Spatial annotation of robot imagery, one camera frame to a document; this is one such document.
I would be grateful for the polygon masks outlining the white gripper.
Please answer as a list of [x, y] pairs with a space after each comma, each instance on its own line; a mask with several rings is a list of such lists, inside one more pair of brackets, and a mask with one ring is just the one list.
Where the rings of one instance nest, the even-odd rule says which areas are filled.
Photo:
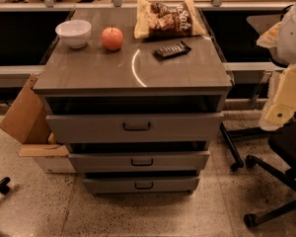
[[[257, 45], [265, 48], [277, 47], [278, 22], [263, 33]], [[261, 112], [259, 127], [274, 131], [283, 127], [296, 113], [296, 64], [290, 64], [283, 71], [274, 70], [268, 82], [267, 102]]]

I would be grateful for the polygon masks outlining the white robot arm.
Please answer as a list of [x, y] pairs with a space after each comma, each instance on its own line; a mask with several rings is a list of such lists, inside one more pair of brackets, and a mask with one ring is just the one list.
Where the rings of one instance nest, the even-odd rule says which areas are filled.
[[259, 127], [273, 131], [284, 126], [296, 112], [296, 3], [282, 20], [271, 27], [257, 40], [257, 45], [273, 48], [275, 55], [287, 63], [279, 75], [278, 85], [269, 85]]

